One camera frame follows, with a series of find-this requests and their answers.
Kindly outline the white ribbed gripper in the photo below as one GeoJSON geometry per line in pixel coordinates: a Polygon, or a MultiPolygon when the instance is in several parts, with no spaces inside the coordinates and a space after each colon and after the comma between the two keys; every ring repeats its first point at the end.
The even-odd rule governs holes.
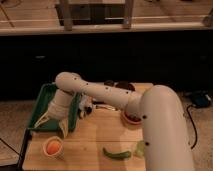
{"type": "Polygon", "coordinates": [[[65,118],[69,114],[71,102],[73,95],[64,92],[60,89],[56,90],[56,93],[48,105],[48,110],[45,112],[34,124],[37,128],[49,120],[49,116],[56,120],[61,120],[59,122],[59,127],[63,133],[63,137],[66,138],[68,135],[68,119],[65,118]]]}

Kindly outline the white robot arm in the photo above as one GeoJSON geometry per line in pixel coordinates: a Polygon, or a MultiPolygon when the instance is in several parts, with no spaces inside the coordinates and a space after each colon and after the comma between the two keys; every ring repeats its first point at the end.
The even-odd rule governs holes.
{"type": "Polygon", "coordinates": [[[146,171],[195,171],[183,106],[170,87],[154,85],[140,93],[87,82],[70,72],[59,73],[55,84],[57,91],[36,126],[55,119],[67,134],[73,96],[83,93],[142,120],[146,171]]]}

